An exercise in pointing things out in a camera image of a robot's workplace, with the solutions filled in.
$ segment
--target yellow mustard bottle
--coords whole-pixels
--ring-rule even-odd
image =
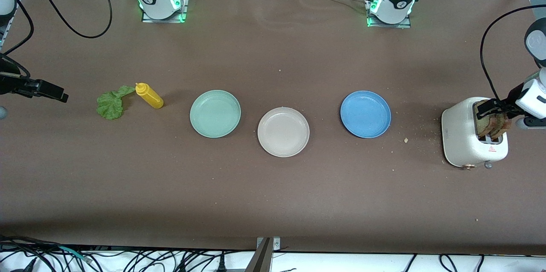
[[[146,103],[149,103],[150,106],[156,109],[163,107],[163,99],[156,93],[156,91],[152,90],[148,84],[141,82],[135,85],[136,93],[142,97]]]

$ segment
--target plate rim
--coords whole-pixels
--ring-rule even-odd
[[[345,119],[343,117],[343,105],[345,105],[345,103],[347,102],[347,99],[349,99],[349,97],[351,97],[351,95],[356,95],[358,93],[371,93],[371,95],[379,97],[379,99],[381,101],[383,101],[384,105],[386,106],[386,110],[388,112],[389,120],[388,120],[388,122],[386,124],[386,128],[384,128],[384,130],[382,132],[380,132],[379,134],[375,134],[374,136],[359,136],[353,130],[351,130],[351,128],[349,128],[347,126],[347,123],[345,122]],[[354,136],[357,136],[357,137],[363,138],[363,139],[373,139],[373,138],[377,138],[378,136],[381,136],[382,134],[384,134],[388,130],[388,128],[390,127],[390,122],[392,121],[392,113],[390,111],[389,104],[386,102],[386,100],[381,95],[379,95],[379,94],[377,94],[375,92],[372,92],[372,91],[367,91],[367,90],[354,91],[354,92],[350,93],[349,95],[345,96],[345,98],[343,99],[343,102],[341,103],[341,106],[340,106],[340,116],[341,116],[341,122],[343,123],[343,126],[345,127],[345,129],[347,129],[347,131],[349,131]]]
[[[280,110],[280,109],[290,109],[289,111],[295,111],[297,114],[299,114],[299,116],[303,119],[303,121],[305,122],[305,126],[306,126],[306,135],[305,135],[305,142],[302,146],[302,148],[300,148],[297,152],[293,153],[292,155],[286,155],[286,156],[280,156],[278,154],[275,154],[273,152],[271,152],[270,150],[268,150],[267,148],[264,147],[264,144],[261,142],[261,139],[260,139],[260,132],[259,130],[260,129],[263,129],[263,123],[265,123],[265,118],[266,117],[269,117],[271,118],[272,116],[270,116],[269,114],[275,110]],[[307,119],[305,118],[305,116],[300,112],[300,111],[297,111],[296,109],[292,108],[292,107],[276,107],[276,108],[273,108],[271,110],[269,110],[268,112],[266,112],[260,119],[260,122],[258,123],[258,128],[256,130],[256,135],[258,137],[258,142],[260,143],[260,146],[263,148],[264,151],[266,151],[269,155],[272,155],[273,157],[279,157],[279,158],[288,158],[288,157],[293,157],[295,155],[298,155],[300,152],[302,152],[302,150],[304,150],[304,148],[306,148],[307,144],[309,143],[309,138],[311,137],[311,129],[310,129],[310,126],[309,126],[309,122],[307,121]]]
[[[235,123],[235,126],[233,128],[231,128],[226,134],[222,135],[222,136],[208,136],[206,134],[202,134],[199,130],[197,130],[197,128],[195,128],[195,125],[193,124],[194,120],[192,119],[192,112],[196,111],[195,109],[197,108],[197,100],[199,100],[201,97],[203,97],[203,95],[207,95],[207,94],[212,94],[214,92],[220,92],[222,94],[227,94],[228,96],[230,96],[237,104],[237,110],[238,110],[238,119],[237,119],[237,122]],[[192,106],[191,108],[189,109],[189,122],[190,124],[192,125],[192,128],[193,130],[195,130],[198,134],[200,134],[201,136],[204,136],[205,138],[211,138],[211,139],[217,139],[217,138],[222,138],[223,136],[227,136],[228,134],[230,134],[232,131],[234,131],[239,122],[241,121],[241,104],[238,102],[238,99],[237,97],[235,97],[233,94],[229,93],[228,91],[224,91],[224,90],[210,90],[210,91],[206,91],[205,93],[202,93],[201,95],[199,95],[195,101],[193,101],[192,103]]]

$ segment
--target brown table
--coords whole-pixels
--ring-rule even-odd
[[[105,0],[55,2],[82,33],[107,23]],[[466,97],[491,97],[482,33],[528,0],[420,0],[404,30],[366,27],[357,0],[191,0],[183,25],[141,23],[135,0],[112,0],[112,27],[94,40],[71,33],[46,0],[23,3],[36,32],[12,56],[70,99],[2,96],[3,234],[236,249],[275,235],[306,251],[545,253],[544,131],[513,128],[505,160],[462,171],[444,160],[439,122]],[[502,95],[536,69],[523,45],[533,19],[519,12],[488,37]],[[27,31],[18,12],[6,47]],[[120,119],[96,113],[99,95],[136,81],[165,107],[131,95]],[[220,139],[189,123],[193,101],[212,89],[242,107]],[[392,124],[380,138],[341,124],[341,101],[356,90],[388,101]],[[288,159],[256,137],[260,118],[280,106],[311,127],[307,147]]]

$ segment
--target white plate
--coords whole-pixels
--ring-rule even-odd
[[[258,140],[271,155],[292,157],[308,143],[309,124],[301,113],[292,108],[275,108],[260,120]]]

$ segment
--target plate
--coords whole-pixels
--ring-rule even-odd
[[[234,95],[222,90],[203,93],[193,102],[189,120],[193,129],[207,138],[232,132],[241,119],[241,106]]]
[[[260,120],[258,140],[266,152],[276,157],[292,157],[309,141],[309,124],[298,111],[275,108]]]
[[[343,100],[341,121],[355,136],[376,138],[390,126],[389,105],[376,93],[356,91]]]

